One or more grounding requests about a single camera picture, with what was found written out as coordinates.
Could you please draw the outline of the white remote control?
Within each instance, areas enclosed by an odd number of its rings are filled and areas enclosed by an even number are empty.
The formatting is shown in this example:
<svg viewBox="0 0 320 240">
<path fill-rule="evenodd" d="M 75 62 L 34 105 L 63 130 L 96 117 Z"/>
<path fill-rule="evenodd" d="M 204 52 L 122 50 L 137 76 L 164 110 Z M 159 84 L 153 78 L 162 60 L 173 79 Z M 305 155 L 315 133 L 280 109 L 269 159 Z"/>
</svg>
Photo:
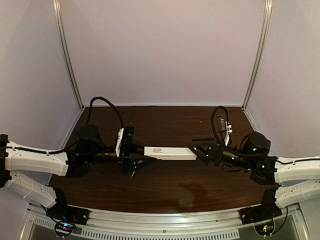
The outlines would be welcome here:
<svg viewBox="0 0 320 240">
<path fill-rule="evenodd" d="M 195 161 L 197 158 L 187 147 L 145 146 L 144 155 L 163 161 Z"/>
</svg>

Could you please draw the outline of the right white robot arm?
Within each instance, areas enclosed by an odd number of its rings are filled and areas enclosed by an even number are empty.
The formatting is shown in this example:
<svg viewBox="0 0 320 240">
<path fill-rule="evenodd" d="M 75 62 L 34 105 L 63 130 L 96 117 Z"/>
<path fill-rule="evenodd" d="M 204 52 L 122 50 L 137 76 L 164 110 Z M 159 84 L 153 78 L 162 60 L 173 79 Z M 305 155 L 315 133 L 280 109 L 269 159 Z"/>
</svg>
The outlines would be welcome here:
<svg viewBox="0 0 320 240">
<path fill-rule="evenodd" d="M 274 186 L 264 192 L 261 205 L 284 208 L 320 195 L 320 158 L 285 158 L 269 156 L 271 142 L 253 131 L 240 148 L 225 146 L 216 138 L 194 139 L 188 148 L 206 165 L 234 167 L 250 173 L 250 179 L 261 186 Z"/>
</svg>

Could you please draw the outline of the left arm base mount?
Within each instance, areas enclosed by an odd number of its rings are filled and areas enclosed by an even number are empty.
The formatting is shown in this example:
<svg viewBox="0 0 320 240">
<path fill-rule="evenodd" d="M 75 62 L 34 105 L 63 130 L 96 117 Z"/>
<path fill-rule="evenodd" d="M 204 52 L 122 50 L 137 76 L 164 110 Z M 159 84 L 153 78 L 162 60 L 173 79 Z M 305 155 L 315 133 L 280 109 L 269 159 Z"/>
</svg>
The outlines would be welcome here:
<svg viewBox="0 0 320 240">
<path fill-rule="evenodd" d="M 90 211 L 74 206 L 53 206 L 45 208 L 46 215 L 55 222 L 53 230 L 60 238 L 70 236 L 78 226 L 85 226 L 89 219 Z"/>
</svg>

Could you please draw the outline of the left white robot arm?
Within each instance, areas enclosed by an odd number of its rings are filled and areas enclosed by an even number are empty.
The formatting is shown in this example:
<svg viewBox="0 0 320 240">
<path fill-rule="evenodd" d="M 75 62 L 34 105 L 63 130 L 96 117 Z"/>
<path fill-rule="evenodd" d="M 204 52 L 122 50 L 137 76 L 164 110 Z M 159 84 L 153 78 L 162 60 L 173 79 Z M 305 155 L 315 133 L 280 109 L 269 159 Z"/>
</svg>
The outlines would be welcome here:
<svg viewBox="0 0 320 240">
<path fill-rule="evenodd" d="M 21 171 L 43 172 L 66 178 L 81 178 L 92 165 L 116 164 L 125 173 L 156 162 L 145 156 L 144 147 L 133 141 L 134 128 L 121 128 L 115 147 L 103 143 L 98 128 L 86 124 L 75 134 L 75 142 L 60 150 L 28 148 L 0 136 L 0 186 L 12 189 L 24 198 L 38 202 L 50 211 L 69 209 L 65 194 L 58 188 L 44 186 Z"/>
</svg>

